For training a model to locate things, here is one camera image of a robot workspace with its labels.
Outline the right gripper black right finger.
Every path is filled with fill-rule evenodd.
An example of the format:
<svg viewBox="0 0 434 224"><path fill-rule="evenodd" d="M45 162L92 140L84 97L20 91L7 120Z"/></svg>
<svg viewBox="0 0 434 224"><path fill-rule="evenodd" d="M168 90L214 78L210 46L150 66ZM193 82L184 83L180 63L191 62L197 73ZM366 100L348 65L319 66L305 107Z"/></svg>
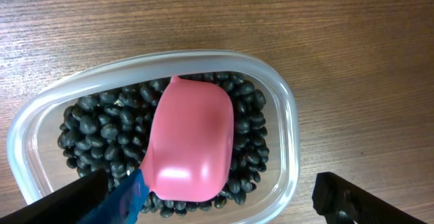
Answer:
<svg viewBox="0 0 434 224"><path fill-rule="evenodd" d="M327 224L425 224L332 172L317 174L312 201Z"/></svg>

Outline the clear plastic container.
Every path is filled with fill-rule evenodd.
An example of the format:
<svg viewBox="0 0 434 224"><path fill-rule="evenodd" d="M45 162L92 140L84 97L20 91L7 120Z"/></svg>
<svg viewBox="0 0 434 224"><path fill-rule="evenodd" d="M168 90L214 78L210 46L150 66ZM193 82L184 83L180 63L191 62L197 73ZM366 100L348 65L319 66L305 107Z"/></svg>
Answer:
<svg viewBox="0 0 434 224"><path fill-rule="evenodd" d="M259 90L270 150L267 170L243 205L196 210L180 217L159 213L138 217L139 223L267 223L290 202L300 171L298 113L286 82L272 67L252 56L225 50L185 50L135 56L100 65L52 83L23 106L6 140L9 166L26 203L32 204L76 181L58 147L64 110L79 97L162 77L234 71Z"/></svg>

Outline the pink scoop with blue handle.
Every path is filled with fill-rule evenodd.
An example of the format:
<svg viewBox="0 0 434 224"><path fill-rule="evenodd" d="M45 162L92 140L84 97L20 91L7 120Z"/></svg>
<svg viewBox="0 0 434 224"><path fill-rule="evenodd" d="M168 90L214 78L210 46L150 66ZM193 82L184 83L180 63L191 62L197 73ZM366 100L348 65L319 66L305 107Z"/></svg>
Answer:
<svg viewBox="0 0 434 224"><path fill-rule="evenodd" d="M141 165L80 223L135 223L150 193L162 200L211 200L229 175L233 135L233 106L221 87L173 76Z"/></svg>

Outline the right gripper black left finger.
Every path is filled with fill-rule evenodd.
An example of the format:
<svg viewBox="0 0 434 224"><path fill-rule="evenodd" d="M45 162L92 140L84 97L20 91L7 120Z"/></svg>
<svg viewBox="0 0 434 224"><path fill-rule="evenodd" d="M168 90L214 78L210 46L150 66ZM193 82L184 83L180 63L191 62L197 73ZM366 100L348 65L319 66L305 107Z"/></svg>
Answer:
<svg viewBox="0 0 434 224"><path fill-rule="evenodd" d="M1 218L1 224L76 223L106 198L107 173L97 170Z"/></svg>

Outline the black beans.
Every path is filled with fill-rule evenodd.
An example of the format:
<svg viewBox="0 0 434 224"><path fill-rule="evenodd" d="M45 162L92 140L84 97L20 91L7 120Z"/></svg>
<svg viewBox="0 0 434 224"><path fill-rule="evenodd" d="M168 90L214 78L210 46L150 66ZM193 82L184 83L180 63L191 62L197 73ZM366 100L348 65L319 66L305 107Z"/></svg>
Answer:
<svg viewBox="0 0 434 224"><path fill-rule="evenodd" d="M267 169L270 150L263 108L266 98L255 85L237 72L196 73L179 76L221 87L231 99L234 135L231 165L218 195L204 202L162 200L150 193L141 211L162 217L184 216L195 210L223 208L230 200L244 204ZM108 189L114 191L141 165L154 114L171 77L135 83L97 94L82 96L64 110L58 146L69 168L79 176L103 169Z"/></svg>

